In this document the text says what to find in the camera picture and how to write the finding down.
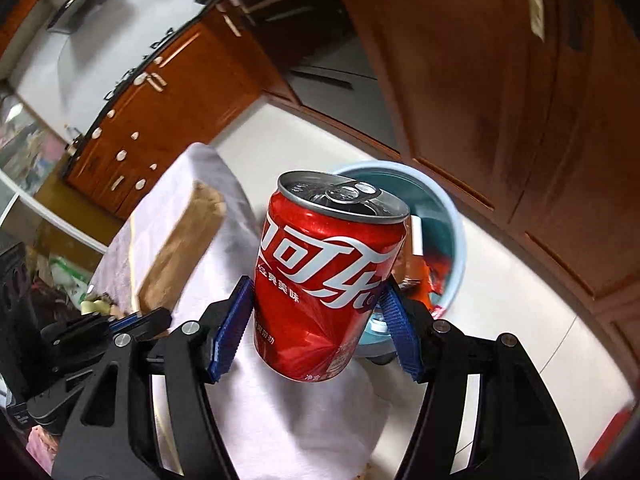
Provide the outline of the brown paper bag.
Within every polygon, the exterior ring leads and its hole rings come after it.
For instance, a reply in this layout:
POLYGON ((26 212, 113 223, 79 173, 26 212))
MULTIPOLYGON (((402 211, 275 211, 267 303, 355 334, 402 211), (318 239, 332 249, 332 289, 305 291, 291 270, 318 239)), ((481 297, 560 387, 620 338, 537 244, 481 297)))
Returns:
POLYGON ((171 312, 191 274, 226 218, 221 192, 194 181, 186 209, 160 248, 137 294, 143 314, 158 308, 171 312))

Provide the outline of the red cola can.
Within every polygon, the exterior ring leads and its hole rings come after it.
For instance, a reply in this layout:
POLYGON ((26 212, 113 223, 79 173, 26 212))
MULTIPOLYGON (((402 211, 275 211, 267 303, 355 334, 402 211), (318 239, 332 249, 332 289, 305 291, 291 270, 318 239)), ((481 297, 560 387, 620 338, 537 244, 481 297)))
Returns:
POLYGON ((255 348, 296 382, 324 382, 355 353, 404 244, 409 207, 338 174, 281 174, 255 266, 255 348))

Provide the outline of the light blue trash bin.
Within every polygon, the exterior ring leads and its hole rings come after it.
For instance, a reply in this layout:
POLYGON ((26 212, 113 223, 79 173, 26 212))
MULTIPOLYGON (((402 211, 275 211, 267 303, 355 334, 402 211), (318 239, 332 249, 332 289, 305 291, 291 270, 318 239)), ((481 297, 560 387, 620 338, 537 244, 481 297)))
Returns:
POLYGON ((419 283, 408 296, 442 318, 457 297, 466 265, 461 214, 447 192, 423 172, 400 162, 358 162, 337 169, 340 176, 371 183, 403 200, 410 209, 407 280, 419 283))

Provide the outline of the wooden kitchen cabinet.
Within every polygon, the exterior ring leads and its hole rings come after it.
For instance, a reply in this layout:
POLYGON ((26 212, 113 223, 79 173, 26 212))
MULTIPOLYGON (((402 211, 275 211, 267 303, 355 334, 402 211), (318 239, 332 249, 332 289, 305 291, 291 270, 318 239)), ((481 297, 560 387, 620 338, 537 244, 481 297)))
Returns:
POLYGON ((91 124, 107 211, 265 96, 419 169, 639 361, 639 0, 209 0, 91 124))

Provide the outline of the green white rice sack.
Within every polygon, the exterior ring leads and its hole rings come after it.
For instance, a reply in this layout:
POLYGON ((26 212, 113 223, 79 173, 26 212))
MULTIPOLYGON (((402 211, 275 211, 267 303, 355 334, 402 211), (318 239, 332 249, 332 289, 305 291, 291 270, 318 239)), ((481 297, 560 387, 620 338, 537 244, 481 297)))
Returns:
POLYGON ((65 292, 70 302, 80 309, 87 295, 90 275, 58 255, 50 255, 49 269, 55 288, 65 292))

